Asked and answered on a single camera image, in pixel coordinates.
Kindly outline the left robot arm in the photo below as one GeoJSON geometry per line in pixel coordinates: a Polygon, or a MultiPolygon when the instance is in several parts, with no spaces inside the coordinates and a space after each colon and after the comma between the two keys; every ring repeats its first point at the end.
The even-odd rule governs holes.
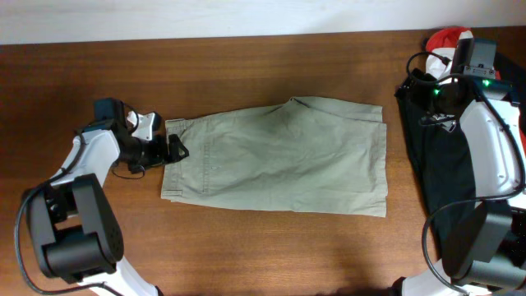
{"type": "Polygon", "coordinates": [[[103,190],[105,179],[121,163],[130,179],[139,179],[148,169],[189,156],[178,136],[160,133],[161,120],[158,113],[140,114],[119,99],[94,102],[94,119],[76,130],[61,168],[24,193],[16,214],[16,259],[30,289],[47,293],[26,271],[21,222],[28,227],[42,274],[67,283],[54,294],[87,289],[98,295],[161,294],[125,258],[122,231],[103,190]]]}

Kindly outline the red garment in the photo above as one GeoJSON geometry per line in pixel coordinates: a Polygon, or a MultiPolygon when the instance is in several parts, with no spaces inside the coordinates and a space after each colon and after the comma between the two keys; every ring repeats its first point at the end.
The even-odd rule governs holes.
{"type": "Polygon", "coordinates": [[[424,45],[424,50],[432,52],[440,48],[455,48],[460,39],[471,39],[473,33],[470,28],[454,26],[444,28],[434,33],[424,45]]]}

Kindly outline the khaki shorts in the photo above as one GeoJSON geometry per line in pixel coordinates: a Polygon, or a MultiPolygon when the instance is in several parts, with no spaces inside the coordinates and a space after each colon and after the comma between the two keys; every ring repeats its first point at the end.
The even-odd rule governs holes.
{"type": "Polygon", "coordinates": [[[169,120],[188,149],[165,200],[231,210],[385,217],[387,127],[378,105],[315,96],[169,120]]]}

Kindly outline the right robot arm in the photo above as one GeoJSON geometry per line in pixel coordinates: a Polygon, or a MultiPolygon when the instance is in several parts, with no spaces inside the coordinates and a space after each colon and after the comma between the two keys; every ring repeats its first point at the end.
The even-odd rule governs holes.
{"type": "Polygon", "coordinates": [[[496,44],[459,40],[438,73],[407,68],[395,97],[437,260],[400,295],[491,295],[525,287],[525,104],[496,44]]]}

